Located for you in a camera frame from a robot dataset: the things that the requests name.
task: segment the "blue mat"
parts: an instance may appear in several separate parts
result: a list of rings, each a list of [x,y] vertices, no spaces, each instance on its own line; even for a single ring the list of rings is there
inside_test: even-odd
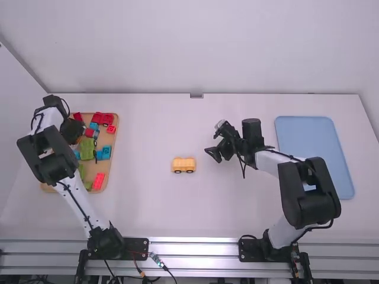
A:
[[[338,197],[354,197],[345,156],[333,121],[328,117],[277,117],[275,120],[281,152],[296,157],[321,157],[325,160]],[[305,190],[314,187],[306,186]]]

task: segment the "toy block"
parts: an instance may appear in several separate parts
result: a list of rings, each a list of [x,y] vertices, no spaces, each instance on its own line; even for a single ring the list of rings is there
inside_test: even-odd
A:
[[[81,159],[81,154],[80,154],[80,152],[77,151],[77,150],[72,150],[72,151],[73,151],[73,153],[75,154],[75,157],[76,157],[78,160],[80,160],[80,159]]]
[[[112,125],[113,119],[113,114],[102,114],[101,124],[104,126]]]
[[[107,127],[107,133],[114,134],[116,132],[116,126],[114,125],[108,125]]]
[[[81,141],[81,160],[92,160],[94,158],[94,139],[83,138]]]
[[[95,177],[95,180],[92,184],[92,189],[95,191],[99,191],[102,186],[102,182],[105,179],[105,173],[98,173]]]
[[[96,157],[97,157],[97,160],[98,161],[101,161],[102,160],[102,150],[98,150],[96,152]]]
[[[90,129],[93,129],[93,130],[97,130],[97,129],[99,129],[99,125],[97,124],[97,123],[95,123],[95,122],[90,122],[89,123],[89,127],[90,127]]]
[[[92,138],[94,136],[94,132],[95,132],[95,130],[93,130],[91,128],[87,128],[85,130],[84,135],[86,135],[88,138]]]
[[[112,146],[106,145],[102,148],[102,156],[103,160],[109,160],[111,158]]]
[[[79,170],[79,174],[81,176],[81,179],[84,180],[85,178],[85,168],[84,168],[84,165],[83,164],[79,164],[79,167],[78,167],[78,170]]]
[[[97,124],[100,124],[102,120],[102,113],[101,112],[96,112],[91,119],[91,122],[95,122]]]
[[[83,121],[82,114],[80,112],[76,112],[73,114],[73,119],[78,121]]]
[[[89,192],[92,191],[92,182],[84,182],[85,189]]]

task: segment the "metal frame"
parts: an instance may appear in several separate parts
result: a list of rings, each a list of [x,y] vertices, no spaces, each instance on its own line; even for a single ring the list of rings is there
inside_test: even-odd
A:
[[[236,238],[149,238],[177,277],[290,278],[286,263],[241,263]],[[0,240],[0,274],[74,275],[85,240]],[[300,243],[314,278],[379,279],[379,242],[319,240]],[[109,261],[116,275],[138,276],[131,261]],[[168,276],[151,259],[139,262],[148,276]],[[103,261],[90,260],[86,275],[108,275]]]

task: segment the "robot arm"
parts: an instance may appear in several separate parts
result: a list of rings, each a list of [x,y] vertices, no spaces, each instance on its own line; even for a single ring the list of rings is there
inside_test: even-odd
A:
[[[44,106],[34,111],[30,133],[20,138],[17,146],[35,177],[52,185],[74,210],[88,238],[88,250],[105,259],[116,258],[123,251],[124,239],[89,203],[78,160],[69,146],[82,136],[84,123],[69,118],[58,96],[43,101]]]
[[[244,177],[245,167],[250,166],[275,176],[280,184],[284,216],[265,230],[261,239],[251,235],[248,236],[253,240],[240,239],[240,261],[290,262],[294,277],[298,277],[296,265],[293,266],[295,256],[302,261],[304,276],[312,283],[307,253],[298,253],[293,246],[297,248],[297,240],[308,231],[330,228],[341,214],[341,204],[325,161],[320,157],[299,159],[266,146],[261,121],[256,118],[242,121],[242,137],[225,120],[217,123],[215,128],[213,138],[221,136],[223,139],[217,146],[206,148],[205,152],[217,163],[221,163],[222,157],[229,161],[236,154]],[[316,188],[305,191],[304,184]]]

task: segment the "teal toy block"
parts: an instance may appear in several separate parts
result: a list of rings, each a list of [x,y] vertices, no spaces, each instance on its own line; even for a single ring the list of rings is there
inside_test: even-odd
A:
[[[96,158],[98,161],[102,160],[102,150],[96,151]]]
[[[97,129],[99,129],[99,125],[97,124],[97,123],[95,123],[95,122],[91,122],[90,124],[89,124],[89,127],[90,127],[90,129],[93,129],[93,130],[97,130]]]
[[[76,157],[78,160],[80,160],[80,159],[81,159],[81,153],[80,153],[79,151],[77,151],[77,150],[72,150],[72,151],[74,152],[75,157]]]
[[[112,146],[106,145],[102,148],[102,156],[103,160],[109,160],[111,158]]]

